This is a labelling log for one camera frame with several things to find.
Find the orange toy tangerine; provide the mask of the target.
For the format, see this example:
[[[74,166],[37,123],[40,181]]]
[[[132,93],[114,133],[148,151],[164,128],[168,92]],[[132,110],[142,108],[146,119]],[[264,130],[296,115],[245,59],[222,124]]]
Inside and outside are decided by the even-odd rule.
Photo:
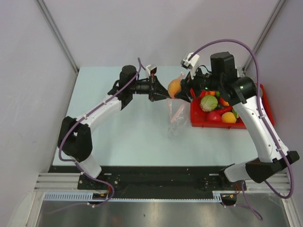
[[[205,95],[212,95],[215,96],[216,92],[215,91],[206,91]]]

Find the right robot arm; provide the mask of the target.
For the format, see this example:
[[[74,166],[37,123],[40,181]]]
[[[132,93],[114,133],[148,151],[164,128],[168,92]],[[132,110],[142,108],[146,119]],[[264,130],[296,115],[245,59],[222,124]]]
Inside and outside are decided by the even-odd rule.
[[[198,68],[199,55],[188,53],[183,57],[181,66],[190,71],[181,81],[181,91],[176,98],[192,102],[203,90],[220,92],[245,124],[258,153],[254,160],[232,164],[221,170],[219,186],[229,190],[236,181],[248,179],[262,183],[298,161],[298,152],[290,151],[277,135],[261,98],[257,96],[253,80],[238,77],[234,56],[229,52],[219,52],[212,54],[210,61],[211,72],[203,74]]]

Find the clear pink-dotted zip bag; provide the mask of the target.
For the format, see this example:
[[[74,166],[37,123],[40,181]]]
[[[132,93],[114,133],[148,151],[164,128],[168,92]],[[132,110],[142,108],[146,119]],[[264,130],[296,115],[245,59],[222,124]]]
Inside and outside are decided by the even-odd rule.
[[[167,98],[169,125],[167,135],[170,138],[180,136],[189,121],[189,103],[181,99]]]

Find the red toy tomato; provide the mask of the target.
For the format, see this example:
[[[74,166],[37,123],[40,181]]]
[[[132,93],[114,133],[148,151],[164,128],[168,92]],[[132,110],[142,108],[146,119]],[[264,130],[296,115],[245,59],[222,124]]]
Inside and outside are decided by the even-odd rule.
[[[218,114],[215,111],[209,112],[208,115],[206,116],[206,120],[208,122],[221,122],[222,118],[221,115]]]

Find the yellow-orange toy apricot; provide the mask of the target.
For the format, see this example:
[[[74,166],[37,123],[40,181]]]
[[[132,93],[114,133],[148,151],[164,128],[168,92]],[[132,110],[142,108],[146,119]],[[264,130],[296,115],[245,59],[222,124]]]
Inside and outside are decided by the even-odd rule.
[[[236,123],[237,119],[232,112],[226,112],[221,116],[223,123]]]

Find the red toy chili pepper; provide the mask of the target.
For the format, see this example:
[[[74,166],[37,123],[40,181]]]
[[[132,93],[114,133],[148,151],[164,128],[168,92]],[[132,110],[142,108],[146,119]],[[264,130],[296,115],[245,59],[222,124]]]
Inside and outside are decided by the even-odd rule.
[[[216,112],[219,115],[223,115],[224,113],[231,112],[231,111],[232,111],[232,106],[227,106],[227,107],[225,107],[223,109],[216,110]]]

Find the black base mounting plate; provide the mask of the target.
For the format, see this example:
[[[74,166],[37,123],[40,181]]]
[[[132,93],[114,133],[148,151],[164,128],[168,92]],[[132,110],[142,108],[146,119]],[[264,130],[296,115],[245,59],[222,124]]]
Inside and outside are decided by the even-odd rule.
[[[214,191],[238,194],[246,186],[229,183],[220,175],[223,166],[105,166],[100,180],[113,189],[86,176],[78,180],[79,190],[95,190],[115,199],[198,200],[213,198]]]

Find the red plastic tray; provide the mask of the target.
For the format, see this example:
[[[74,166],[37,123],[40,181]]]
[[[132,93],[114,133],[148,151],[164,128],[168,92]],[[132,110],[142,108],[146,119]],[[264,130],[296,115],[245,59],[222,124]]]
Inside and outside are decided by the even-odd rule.
[[[231,106],[222,105],[224,101],[221,101],[221,98],[217,97],[214,92],[213,96],[218,100],[217,108],[214,110],[220,116],[224,113],[234,113],[236,122],[219,122],[219,121],[210,121],[208,117],[209,112],[204,112],[200,107],[200,101],[205,95],[210,95],[209,91],[202,91],[200,96],[196,96],[193,102],[190,104],[190,120],[193,127],[200,128],[224,128],[224,129],[246,129],[242,119],[238,114],[232,109]]]

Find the orange-red toy peach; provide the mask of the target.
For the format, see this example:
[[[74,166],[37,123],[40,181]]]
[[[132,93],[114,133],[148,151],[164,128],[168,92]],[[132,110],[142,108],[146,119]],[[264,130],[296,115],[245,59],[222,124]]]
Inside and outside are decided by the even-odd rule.
[[[181,79],[172,80],[167,90],[170,98],[175,99],[175,95],[181,90]]]

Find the aluminium frame rail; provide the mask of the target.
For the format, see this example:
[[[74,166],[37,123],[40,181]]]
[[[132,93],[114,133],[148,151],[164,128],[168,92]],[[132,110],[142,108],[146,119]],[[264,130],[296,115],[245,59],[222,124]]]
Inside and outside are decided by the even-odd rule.
[[[40,192],[75,192],[79,173],[40,173],[34,190]]]

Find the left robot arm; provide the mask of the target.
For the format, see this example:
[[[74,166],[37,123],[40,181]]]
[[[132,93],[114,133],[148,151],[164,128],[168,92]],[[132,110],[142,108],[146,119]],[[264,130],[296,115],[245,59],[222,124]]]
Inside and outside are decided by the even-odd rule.
[[[77,118],[66,116],[63,119],[57,143],[59,159],[64,160],[63,154],[69,156],[68,161],[74,162],[89,175],[88,183],[94,189],[101,188],[105,178],[92,155],[92,133],[108,117],[123,110],[134,95],[147,95],[152,102],[167,99],[168,91],[159,82],[156,72],[157,67],[153,64],[138,69],[125,65],[103,101]]]

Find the red-yellow toy mango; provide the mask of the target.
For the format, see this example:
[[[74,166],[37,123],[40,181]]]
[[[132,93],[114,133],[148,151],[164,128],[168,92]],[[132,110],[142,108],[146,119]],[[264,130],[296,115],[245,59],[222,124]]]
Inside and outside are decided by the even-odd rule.
[[[219,98],[219,102],[221,105],[227,107],[229,106],[229,103],[227,101],[225,101],[222,97]]]

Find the green toy cabbage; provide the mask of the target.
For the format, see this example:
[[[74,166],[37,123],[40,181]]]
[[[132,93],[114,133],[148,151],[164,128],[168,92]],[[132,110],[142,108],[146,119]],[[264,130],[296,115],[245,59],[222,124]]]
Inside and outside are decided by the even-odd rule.
[[[200,101],[200,108],[204,111],[204,112],[211,112],[213,111],[218,105],[218,100],[216,97],[212,96],[212,95],[206,95],[204,97],[202,97],[201,101]]]

